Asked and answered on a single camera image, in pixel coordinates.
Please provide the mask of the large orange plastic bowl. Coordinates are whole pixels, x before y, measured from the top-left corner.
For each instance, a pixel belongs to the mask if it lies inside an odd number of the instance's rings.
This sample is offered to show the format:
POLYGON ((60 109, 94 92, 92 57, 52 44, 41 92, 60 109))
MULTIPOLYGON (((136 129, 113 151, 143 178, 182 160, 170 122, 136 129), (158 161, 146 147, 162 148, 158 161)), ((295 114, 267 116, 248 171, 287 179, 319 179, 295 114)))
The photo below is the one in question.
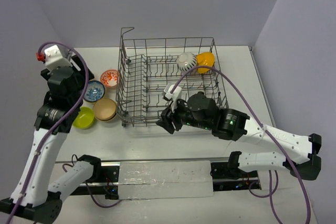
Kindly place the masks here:
MULTIPOLYGON (((215 63, 215 56, 212 52, 203 52, 203 53, 198 54, 196 56, 196 60, 197 60, 197 65, 198 66, 213 67, 213 65, 215 63)), ((208 71, 210 71, 210 69, 208 69, 208 68, 198 68, 197 69, 197 72, 199 74, 205 74, 208 71)))

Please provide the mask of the white striped ceramic bowl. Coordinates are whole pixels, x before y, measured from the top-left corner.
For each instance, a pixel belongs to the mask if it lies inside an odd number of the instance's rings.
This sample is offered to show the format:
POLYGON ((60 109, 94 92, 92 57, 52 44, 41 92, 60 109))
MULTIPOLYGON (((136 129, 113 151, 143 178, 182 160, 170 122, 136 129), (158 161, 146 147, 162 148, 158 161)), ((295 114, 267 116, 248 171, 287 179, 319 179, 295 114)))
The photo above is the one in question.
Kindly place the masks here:
POLYGON ((176 63, 181 72, 187 72, 197 66, 197 59, 193 53, 184 52, 178 56, 176 63))

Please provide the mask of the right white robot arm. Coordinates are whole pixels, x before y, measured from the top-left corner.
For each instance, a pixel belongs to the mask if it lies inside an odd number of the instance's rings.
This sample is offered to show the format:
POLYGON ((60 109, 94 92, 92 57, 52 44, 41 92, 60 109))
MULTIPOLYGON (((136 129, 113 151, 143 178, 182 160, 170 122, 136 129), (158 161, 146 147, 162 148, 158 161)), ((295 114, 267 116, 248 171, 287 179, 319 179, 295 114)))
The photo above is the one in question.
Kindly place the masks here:
POLYGON ((208 130, 221 140, 266 149, 264 153, 231 152, 227 167, 233 177, 255 170, 287 169, 294 177, 315 180, 321 171, 320 135, 295 135, 269 125, 259 125, 246 113, 219 108, 215 100, 207 98, 203 92, 192 95, 187 101, 173 100, 161 112, 156 124, 170 134, 187 125, 208 130))

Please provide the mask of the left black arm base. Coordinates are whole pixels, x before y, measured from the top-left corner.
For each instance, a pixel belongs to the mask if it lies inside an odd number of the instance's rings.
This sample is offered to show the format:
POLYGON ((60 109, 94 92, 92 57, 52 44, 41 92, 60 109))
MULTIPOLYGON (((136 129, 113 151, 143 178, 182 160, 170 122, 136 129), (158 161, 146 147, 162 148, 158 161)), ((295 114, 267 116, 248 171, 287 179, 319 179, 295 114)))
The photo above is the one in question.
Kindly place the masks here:
POLYGON ((71 196, 103 196, 106 200, 119 200, 119 171, 117 163, 102 163, 101 172, 92 182, 80 184, 71 196))

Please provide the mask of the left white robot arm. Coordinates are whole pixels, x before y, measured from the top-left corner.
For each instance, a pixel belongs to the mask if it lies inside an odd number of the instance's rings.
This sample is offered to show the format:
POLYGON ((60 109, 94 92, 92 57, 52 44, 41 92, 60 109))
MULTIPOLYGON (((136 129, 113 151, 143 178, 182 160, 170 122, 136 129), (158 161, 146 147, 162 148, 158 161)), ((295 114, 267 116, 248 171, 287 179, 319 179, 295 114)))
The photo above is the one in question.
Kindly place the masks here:
POLYGON ((50 177, 58 153, 70 132, 88 86, 88 68, 77 70, 63 56, 38 56, 46 69, 41 75, 49 87, 37 112, 33 145, 23 174, 11 196, 1 200, 1 212, 34 222, 53 223, 63 202, 80 184, 101 178, 101 160, 81 156, 74 167, 55 182, 50 177))

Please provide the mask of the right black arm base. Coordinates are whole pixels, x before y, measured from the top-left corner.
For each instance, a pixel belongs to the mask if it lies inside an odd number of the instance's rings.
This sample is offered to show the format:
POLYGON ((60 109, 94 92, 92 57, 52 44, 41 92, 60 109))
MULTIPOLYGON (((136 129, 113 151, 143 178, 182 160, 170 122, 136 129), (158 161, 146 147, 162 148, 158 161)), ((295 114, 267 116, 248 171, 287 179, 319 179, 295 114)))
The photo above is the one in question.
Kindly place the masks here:
POLYGON ((247 173, 238 169, 230 169, 228 158, 211 159, 210 164, 214 192, 261 189, 258 173, 255 170, 247 173))

